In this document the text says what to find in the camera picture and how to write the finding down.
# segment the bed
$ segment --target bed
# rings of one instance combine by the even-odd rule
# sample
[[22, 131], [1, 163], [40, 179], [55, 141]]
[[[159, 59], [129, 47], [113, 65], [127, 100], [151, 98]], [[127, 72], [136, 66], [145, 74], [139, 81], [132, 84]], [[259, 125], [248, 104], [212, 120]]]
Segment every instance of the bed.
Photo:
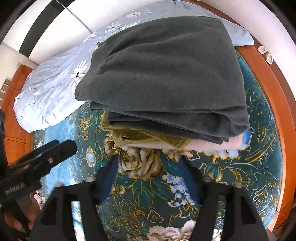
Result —
[[[219, 11], [213, 8], [210, 10], [221, 15]], [[95, 38], [95, 36], [88, 36], [85, 41], [92, 38]], [[252, 127], [251, 144], [246, 143], [241, 148], [242, 150], [234, 154], [232, 158], [225, 153], [207, 153], [206, 151], [183, 154], [192, 160], [192, 165], [199, 167], [204, 174], [212, 175], [216, 181], [228, 184], [234, 181], [243, 183], [265, 227], [273, 230], [287, 219], [295, 193], [296, 180], [292, 173], [295, 167], [293, 162], [295, 153], [292, 148], [295, 146], [295, 128], [287, 102], [289, 93], [283, 92], [281, 87], [283, 83], [279, 82], [279, 78], [282, 78], [282, 76], [271, 70], [253, 46], [236, 48], [245, 80]], [[83, 68], [84, 64], [82, 63], [79, 68], [77, 66], [76, 70]], [[24, 85], [24, 80], [22, 80], [22, 82], [20, 81], [21, 87], [15, 88], [19, 83], [20, 73], [24, 73], [29, 79], [30, 72], [31, 69], [25, 66], [19, 68], [9, 86], [2, 107], [6, 113], [6, 133], [10, 130], [8, 126], [16, 123], [13, 126], [13, 131], [7, 133], [7, 140], [5, 140], [9, 162], [13, 162], [16, 158], [28, 152], [32, 148], [32, 144], [34, 148], [37, 148], [53, 139], [60, 141], [73, 139], [78, 146], [78, 151], [74, 157], [53, 168], [48, 178], [43, 178], [43, 188], [39, 191], [43, 202], [48, 198], [56, 181], [62, 181], [66, 185], [81, 182], [83, 178], [95, 175], [98, 168], [106, 165], [107, 157], [111, 154], [117, 153], [130, 161], [138, 161], [133, 155], [138, 150], [114, 148], [112, 137], [100, 130], [101, 112], [88, 110], [88, 102], [78, 107], [59, 124], [31, 134], [26, 133], [17, 124], [13, 112], [9, 114], [9, 110], [11, 112], [11, 108], [14, 106], [14, 97]], [[79, 71], [76, 72], [74, 74], [79, 77]], [[13, 135], [11, 133], [20, 133], [20, 135], [16, 138], [15, 135], [10, 136]], [[178, 171], [174, 168], [178, 155], [180, 153], [156, 150], [146, 153], [147, 158], [162, 164], [162, 169], [159, 170], [160, 174], [153, 177], [151, 179], [152, 184], [147, 186], [147, 190], [154, 196], [153, 200], [145, 199], [144, 193], [139, 193], [137, 199], [134, 196], [135, 192], [139, 192], [139, 186], [147, 185], [146, 182], [141, 179], [134, 180], [129, 176], [130, 172], [117, 175], [110, 196], [99, 207], [100, 217], [110, 238], [120, 239], [121, 236], [119, 236], [118, 231], [123, 231], [121, 227], [127, 226], [128, 228], [124, 229], [124, 236], [129, 240], [145, 240], [145, 234], [151, 226], [181, 228], [189, 219], [196, 220], [199, 207], [194, 205], [189, 194], [186, 191], [170, 191], [184, 189], [184, 184], [178, 177]], [[161, 207], [165, 205], [165, 211], [161, 210], [160, 205], [156, 205], [156, 203], [161, 203]], [[224, 204], [220, 203], [216, 222], [217, 229], [222, 229], [223, 206]], [[73, 210], [77, 235], [83, 236], [77, 203], [73, 204]]]
[[68, 51], [38, 66], [16, 97], [14, 110], [18, 123], [28, 132], [46, 129], [60, 123], [83, 102], [75, 100], [74, 90], [88, 71], [91, 56], [99, 42], [119, 31], [147, 21], [178, 17], [208, 16], [219, 18], [225, 25], [234, 46], [253, 45], [251, 35], [212, 12], [184, 1], [163, 0], [136, 9], [88, 35]]

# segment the finger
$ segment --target finger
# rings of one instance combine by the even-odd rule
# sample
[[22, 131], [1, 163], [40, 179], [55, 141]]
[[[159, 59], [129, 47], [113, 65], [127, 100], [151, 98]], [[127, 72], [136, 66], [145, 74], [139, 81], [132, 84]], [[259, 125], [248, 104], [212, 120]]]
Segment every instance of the finger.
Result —
[[30, 222], [30, 223], [28, 224], [28, 227], [29, 227], [30, 230], [33, 229], [34, 224], [35, 224], [34, 222]]
[[4, 213], [4, 220], [8, 224], [9, 227], [15, 228], [15, 221], [14, 221], [14, 216], [11, 214], [11, 212], [5, 212]]
[[31, 198], [31, 199], [32, 199], [32, 205], [28, 212], [28, 218], [30, 221], [35, 221], [36, 217], [40, 213], [40, 206], [35, 198]]
[[41, 197], [37, 193], [34, 194], [34, 198], [37, 200], [38, 204], [41, 204], [42, 203], [42, 199], [41, 199]]
[[20, 197], [17, 200], [17, 204], [20, 207], [20, 209], [22, 210], [23, 214], [26, 216], [26, 218], [28, 218], [28, 211], [30, 209], [30, 207], [32, 206], [32, 199], [30, 197], [30, 195], [25, 195]]
[[14, 219], [14, 228], [17, 229], [18, 231], [23, 232], [22, 224], [20, 221]]

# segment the folded gray blanket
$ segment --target folded gray blanket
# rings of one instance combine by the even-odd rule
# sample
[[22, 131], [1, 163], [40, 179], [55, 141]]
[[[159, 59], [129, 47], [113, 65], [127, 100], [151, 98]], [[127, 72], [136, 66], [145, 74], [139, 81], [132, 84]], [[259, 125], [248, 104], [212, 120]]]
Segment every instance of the folded gray blanket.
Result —
[[223, 23], [164, 18], [100, 43], [75, 90], [108, 122], [169, 136], [228, 141], [249, 128], [244, 84]]

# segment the metal screw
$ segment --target metal screw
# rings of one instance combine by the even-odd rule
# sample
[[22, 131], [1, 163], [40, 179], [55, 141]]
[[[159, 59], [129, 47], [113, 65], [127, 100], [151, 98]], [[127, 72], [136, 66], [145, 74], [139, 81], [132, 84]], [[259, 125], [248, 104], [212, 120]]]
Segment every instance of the metal screw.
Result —
[[86, 183], [90, 183], [90, 182], [94, 182], [96, 180], [96, 177], [86, 177], [85, 179], [84, 179], [84, 181], [86, 182]]
[[239, 182], [234, 182], [233, 186], [236, 187], [236, 188], [242, 188], [243, 187], [242, 184], [239, 183]]

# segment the teal floral bed cover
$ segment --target teal floral bed cover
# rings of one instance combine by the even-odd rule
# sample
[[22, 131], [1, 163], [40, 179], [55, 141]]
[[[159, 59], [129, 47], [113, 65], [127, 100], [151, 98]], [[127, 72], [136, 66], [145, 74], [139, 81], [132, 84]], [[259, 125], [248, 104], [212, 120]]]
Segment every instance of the teal floral bed cover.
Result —
[[[280, 194], [282, 154], [270, 106], [257, 80], [237, 52], [244, 78], [250, 135], [239, 150], [176, 151], [145, 148], [118, 148], [112, 135], [100, 129], [101, 111], [90, 111], [89, 102], [61, 123], [34, 133], [34, 148], [54, 139], [74, 140], [75, 156], [54, 167], [42, 178], [39, 191], [43, 203], [57, 181], [80, 183], [96, 174], [113, 155], [119, 155], [119, 170], [110, 195], [97, 207], [109, 239], [154, 240], [151, 232], [175, 234], [169, 240], [188, 240], [200, 206], [191, 200], [180, 177], [177, 162], [185, 155], [192, 166], [216, 182], [240, 182], [249, 194], [267, 227], [275, 214]], [[218, 205], [215, 232], [223, 229], [225, 202]], [[73, 203], [73, 219], [78, 240], [83, 240], [79, 203]]]

